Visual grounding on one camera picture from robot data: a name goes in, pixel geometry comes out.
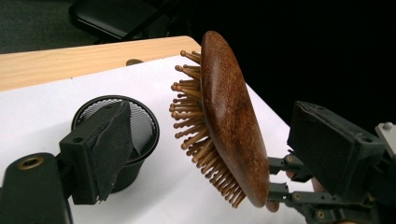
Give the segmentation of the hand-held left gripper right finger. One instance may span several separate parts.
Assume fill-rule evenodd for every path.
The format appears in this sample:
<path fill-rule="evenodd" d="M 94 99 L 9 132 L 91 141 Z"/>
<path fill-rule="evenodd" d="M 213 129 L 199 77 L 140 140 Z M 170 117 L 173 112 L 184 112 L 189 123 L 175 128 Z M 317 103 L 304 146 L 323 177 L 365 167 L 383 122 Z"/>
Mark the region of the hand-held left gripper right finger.
<path fill-rule="evenodd" d="M 367 172 L 385 153 L 385 143 L 331 110 L 294 104 L 287 140 L 295 156 L 323 188 L 345 203 L 361 203 Z"/>

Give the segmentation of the black mesh pen holder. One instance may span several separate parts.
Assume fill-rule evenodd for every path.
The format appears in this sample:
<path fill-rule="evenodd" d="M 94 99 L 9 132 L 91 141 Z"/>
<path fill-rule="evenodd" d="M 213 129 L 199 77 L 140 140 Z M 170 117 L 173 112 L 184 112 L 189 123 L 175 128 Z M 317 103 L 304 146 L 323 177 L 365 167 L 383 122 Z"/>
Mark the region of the black mesh pen holder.
<path fill-rule="evenodd" d="M 134 149 L 129 160 L 117 176 L 113 193 L 122 191 L 134 183 L 146 158 L 156 148 L 160 138 L 160 127 L 151 110 L 136 99 L 122 95 L 104 95 L 91 99 L 76 112 L 71 130 L 74 130 L 106 105 L 127 101 L 130 106 L 130 126 Z"/>

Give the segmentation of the white table sheet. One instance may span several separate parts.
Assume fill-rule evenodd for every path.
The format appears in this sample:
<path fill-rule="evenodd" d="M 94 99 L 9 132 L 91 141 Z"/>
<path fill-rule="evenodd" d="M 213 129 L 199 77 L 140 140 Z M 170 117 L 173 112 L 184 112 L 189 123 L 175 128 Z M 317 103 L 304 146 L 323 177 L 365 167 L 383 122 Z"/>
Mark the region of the white table sheet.
<path fill-rule="evenodd" d="M 174 56 L 82 77 L 0 91 L 0 185 L 6 168 L 37 152 L 56 154 L 77 110 L 93 98 L 117 94 L 138 100 L 160 126 L 159 143 L 136 181 L 96 205 L 72 205 L 75 224 L 305 224 L 292 208 L 275 213 L 243 201 L 232 208 L 191 162 L 175 137 L 169 105 L 183 74 Z"/>

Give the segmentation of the wooden hairbrush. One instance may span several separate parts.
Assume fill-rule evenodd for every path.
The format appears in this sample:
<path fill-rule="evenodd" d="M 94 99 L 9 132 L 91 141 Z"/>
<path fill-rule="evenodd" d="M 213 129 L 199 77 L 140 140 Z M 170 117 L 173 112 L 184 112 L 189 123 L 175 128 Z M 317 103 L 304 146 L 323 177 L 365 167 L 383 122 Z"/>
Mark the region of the wooden hairbrush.
<path fill-rule="evenodd" d="M 232 207 L 244 199 L 275 212 L 269 200 L 270 169 L 262 133 L 239 63 L 217 32 L 204 34 L 200 52 L 182 50 L 194 62 L 176 70 L 169 106 L 181 148 Z"/>

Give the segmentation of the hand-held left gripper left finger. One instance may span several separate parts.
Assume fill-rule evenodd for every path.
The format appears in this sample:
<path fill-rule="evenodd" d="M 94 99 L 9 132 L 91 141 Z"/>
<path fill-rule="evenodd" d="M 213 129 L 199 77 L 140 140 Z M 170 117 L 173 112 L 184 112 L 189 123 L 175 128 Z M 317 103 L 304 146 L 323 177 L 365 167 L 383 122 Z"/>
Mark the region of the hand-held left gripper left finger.
<path fill-rule="evenodd" d="M 114 189 L 134 148 L 130 117 L 126 101 L 105 105 L 61 140 L 63 161 L 75 172 L 75 204 L 104 201 Z"/>

